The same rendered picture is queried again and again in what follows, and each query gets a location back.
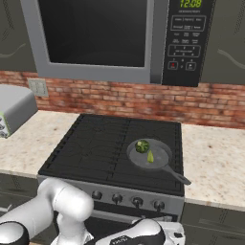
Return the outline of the microwave oven door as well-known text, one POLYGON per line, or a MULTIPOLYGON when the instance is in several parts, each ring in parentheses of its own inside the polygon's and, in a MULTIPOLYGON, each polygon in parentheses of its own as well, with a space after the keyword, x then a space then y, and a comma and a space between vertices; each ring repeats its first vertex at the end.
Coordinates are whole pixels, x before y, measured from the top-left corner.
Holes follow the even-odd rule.
POLYGON ((154 0, 20 0, 45 78, 150 82, 154 0))

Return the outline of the grey wall socket plate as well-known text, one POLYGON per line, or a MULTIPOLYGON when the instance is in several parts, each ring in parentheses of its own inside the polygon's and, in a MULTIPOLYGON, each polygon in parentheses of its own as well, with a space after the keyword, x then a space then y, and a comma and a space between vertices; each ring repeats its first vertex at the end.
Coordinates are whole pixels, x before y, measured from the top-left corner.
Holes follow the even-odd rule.
POLYGON ((38 97, 48 97, 48 89, 44 78, 29 78, 29 88, 38 97))

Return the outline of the grey frying pan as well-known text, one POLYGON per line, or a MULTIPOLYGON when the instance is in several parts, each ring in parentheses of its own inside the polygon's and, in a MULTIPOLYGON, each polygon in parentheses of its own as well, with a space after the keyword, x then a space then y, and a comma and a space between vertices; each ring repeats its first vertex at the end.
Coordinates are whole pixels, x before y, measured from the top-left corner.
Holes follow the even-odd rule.
POLYGON ((158 171, 163 170, 170 173, 178 181, 184 185, 190 185, 191 181, 180 173, 175 172, 170 167, 170 162, 173 159, 172 151, 165 143, 155 139, 139 139, 132 142, 126 150, 126 154, 130 162, 143 170, 158 171), (149 163, 147 161, 147 153, 138 153, 135 149, 135 143, 139 140, 146 140, 149 142, 149 150, 152 151, 154 156, 154 162, 149 163))

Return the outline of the black stove with hob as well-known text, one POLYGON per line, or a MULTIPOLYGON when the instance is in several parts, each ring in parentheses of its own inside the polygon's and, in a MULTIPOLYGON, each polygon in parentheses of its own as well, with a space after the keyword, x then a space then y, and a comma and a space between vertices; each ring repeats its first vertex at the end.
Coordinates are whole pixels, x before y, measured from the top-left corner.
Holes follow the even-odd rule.
MULTIPOLYGON (((101 200, 92 197, 97 211, 146 218, 168 215, 177 222, 184 207, 184 185, 166 171, 143 170, 130 162, 127 147, 139 139, 168 145, 173 157, 170 167, 184 172, 180 123, 82 114, 38 171, 37 180, 56 177, 91 196, 100 191, 101 200), (116 193, 122 196, 118 205, 112 201, 116 193), (143 199, 139 208, 132 204, 134 197, 143 199), (160 212, 153 207, 157 200, 165 203, 160 212)), ((95 237, 116 233, 129 224, 92 216, 85 221, 95 237)))

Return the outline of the grey toaster oven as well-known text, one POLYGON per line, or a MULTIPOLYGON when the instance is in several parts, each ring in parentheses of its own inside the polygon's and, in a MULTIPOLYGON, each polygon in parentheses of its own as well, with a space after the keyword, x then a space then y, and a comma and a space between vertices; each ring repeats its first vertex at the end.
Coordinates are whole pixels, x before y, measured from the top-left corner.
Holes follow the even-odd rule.
POLYGON ((0 84, 0 138, 8 138, 37 112, 31 89, 0 84))

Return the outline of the grey microwave oven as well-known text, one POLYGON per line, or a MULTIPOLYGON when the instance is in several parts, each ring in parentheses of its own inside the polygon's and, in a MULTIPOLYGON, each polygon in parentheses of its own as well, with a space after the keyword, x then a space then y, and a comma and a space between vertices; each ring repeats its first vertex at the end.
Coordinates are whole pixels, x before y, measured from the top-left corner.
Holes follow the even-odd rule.
POLYGON ((162 83, 198 85, 209 41, 215 0, 168 0, 162 83))

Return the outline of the dark wall cupboard door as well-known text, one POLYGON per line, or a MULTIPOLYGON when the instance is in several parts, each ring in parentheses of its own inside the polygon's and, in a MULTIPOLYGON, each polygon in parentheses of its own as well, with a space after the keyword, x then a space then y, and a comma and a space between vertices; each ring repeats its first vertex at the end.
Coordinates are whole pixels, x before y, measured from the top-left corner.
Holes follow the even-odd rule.
POLYGON ((0 44, 15 48, 25 43, 14 56, 0 58, 1 71, 35 72, 33 52, 20 0, 0 0, 0 44))
POLYGON ((216 0, 202 82, 245 85, 245 70, 217 50, 245 64, 245 0, 216 0))

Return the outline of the dark base cupboard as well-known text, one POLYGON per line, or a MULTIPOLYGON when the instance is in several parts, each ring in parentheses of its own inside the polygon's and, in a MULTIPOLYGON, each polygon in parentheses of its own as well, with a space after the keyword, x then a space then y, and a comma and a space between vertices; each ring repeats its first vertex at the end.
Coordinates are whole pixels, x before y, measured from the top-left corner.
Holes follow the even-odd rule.
POLYGON ((245 212, 186 203, 186 245, 245 245, 245 212))
POLYGON ((36 197, 34 178, 0 173, 0 216, 36 197))

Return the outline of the green broccoli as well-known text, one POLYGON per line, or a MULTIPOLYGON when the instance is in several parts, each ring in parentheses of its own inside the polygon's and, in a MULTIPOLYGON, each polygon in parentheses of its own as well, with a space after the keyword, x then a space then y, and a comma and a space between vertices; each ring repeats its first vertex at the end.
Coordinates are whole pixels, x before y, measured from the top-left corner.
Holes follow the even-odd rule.
POLYGON ((135 149, 138 153, 147 153, 149 151, 149 142, 146 140, 139 140, 135 143, 135 149))

